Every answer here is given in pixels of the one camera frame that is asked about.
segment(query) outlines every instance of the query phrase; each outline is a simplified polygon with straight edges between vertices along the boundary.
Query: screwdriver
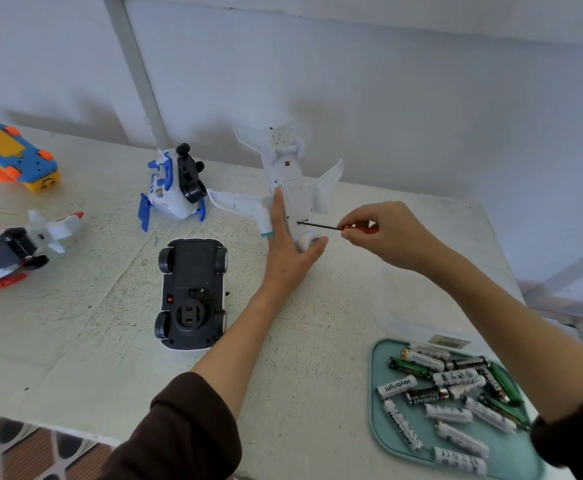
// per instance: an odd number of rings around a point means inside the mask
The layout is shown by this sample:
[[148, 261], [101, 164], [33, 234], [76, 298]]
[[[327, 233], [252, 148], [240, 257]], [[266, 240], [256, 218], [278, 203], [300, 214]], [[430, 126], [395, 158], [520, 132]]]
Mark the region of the screwdriver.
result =
[[296, 221], [296, 224], [303, 224], [305, 226], [312, 226], [312, 227], [322, 227], [323, 229], [333, 229], [333, 230], [344, 230], [344, 229], [358, 229], [363, 231], [365, 234], [375, 234], [378, 232], [378, 226], [373, 227], [356, 227], [355, 225], [345, 224], [342, 229], [338, 229], [338, 227], [331, 227], [331, 226], [323, 226], [322, 224], [312, 224], [310, 222], [303, 222], [303, 221]]

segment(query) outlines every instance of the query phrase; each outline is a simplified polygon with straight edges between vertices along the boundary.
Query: left hand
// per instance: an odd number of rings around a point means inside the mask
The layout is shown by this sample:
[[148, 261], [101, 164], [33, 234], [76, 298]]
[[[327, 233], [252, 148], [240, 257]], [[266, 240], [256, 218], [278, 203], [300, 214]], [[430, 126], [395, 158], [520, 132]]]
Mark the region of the left hand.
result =
[[271, 225], [274, 235], [268, 238], [267, 267], [258, 293], [271, 299], [276, 306], [283, 306], [325, 252], [329, 239], [326, 236], [321, 237], [304, 253], [296, 250], [285, 225], [284, 201], [279, 188], [273, 192]]

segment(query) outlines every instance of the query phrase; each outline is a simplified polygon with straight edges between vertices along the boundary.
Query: floor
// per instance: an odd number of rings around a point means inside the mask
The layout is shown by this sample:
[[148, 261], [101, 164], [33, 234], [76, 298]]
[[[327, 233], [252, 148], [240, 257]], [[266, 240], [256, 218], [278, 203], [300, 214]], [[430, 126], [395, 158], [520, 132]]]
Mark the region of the floor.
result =
[[0, 418], [0, 480], [93, 480], [111, 447]]

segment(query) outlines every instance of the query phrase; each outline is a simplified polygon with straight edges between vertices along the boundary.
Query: white and red toy plane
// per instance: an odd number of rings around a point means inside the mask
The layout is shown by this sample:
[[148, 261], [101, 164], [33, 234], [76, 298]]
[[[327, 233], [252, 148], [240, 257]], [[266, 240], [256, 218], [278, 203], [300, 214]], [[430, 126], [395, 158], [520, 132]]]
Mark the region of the white and red toy plane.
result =
[[39, 251], [46, 247], [63, 253], [60, 240], [83, 227], [82, 212], [57, 221], [48, 221], [37, 211], [29, 211], [30, 224], [24, 227], [0, 228], [0, 288], [13, 285], [27, 277], [23, 270], [45, 266], [49, 259]]
[[320, 238], [320, 234], [297, 222], [309, 221], [313, 214], [328, 212], [331, 192], [343, 175], [343, 161], [340, 160], [315, 182], [306, 184], [300, 170], [305, 142], [296, 136], [293, 123], [265, 130], [237, 128], [236, 137], [240, 143], [261, 154], [270, 194], [255, 196], [209, 189], [209, 198], [221, 209], [254, 219], [260, 234], [266, 237], [273, 234], [269, 212], [273, 190], [280, 187], [285, 202], [287, 230], [299, 251], [308, 249]]

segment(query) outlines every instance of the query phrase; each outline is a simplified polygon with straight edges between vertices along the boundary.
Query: teal tray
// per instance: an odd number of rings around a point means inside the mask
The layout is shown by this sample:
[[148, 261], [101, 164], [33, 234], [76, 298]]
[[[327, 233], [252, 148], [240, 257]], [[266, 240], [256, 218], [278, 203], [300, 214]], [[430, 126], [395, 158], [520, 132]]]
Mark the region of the teal tray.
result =
[[[463, 452], [463, 450], [436, 435], [434, 429], [435, 422], [424, 416], [424, 406], [409, 406], [405, 402], [404, 394], [391, 398], [423, 442], [423, 448], [417, 452], [412, 452], [402, 438], [400, 438], [398, 431], [382, 410], [381, 400], [376, 394], [375, 388], [377, 386], [406, 376], [406, 374], [400, 371], [390, 369], [387, 365], [389, 357], [400, 357], [400, 352], [406, 346], [407, 342], [384, 339], [374, 345], [369, 354], [368, 414], [371, 433], [386, 451], [395, 456], [450, 471], [447, 467], [441, 467], [433, 462], [433, 447], [438, 446], [459, 452]], [[451, 352], [451, 356], [456, 359], [465, 355]], [[420, 378], [417, 379], [418, 389], [433, 386], [433, 383], [430, 381]], [[479, 392], [477, 391], [470, 393], [474, 398], [478, 394]], [[451, 399], [435, 404], [451, 407], [462, 406], [460, 401], [452, 401]], [[474, 419], [471, 424], [454, 423], [452, 426], [488, 444], [490, 448], [490, 457], [487, 460], [488, 478], [500, 480], [536, 480], [542, 477], [544, 463], [531, 445], [528, 433], [519, 431], [514, 435], [507, 435], [478, 418]]]

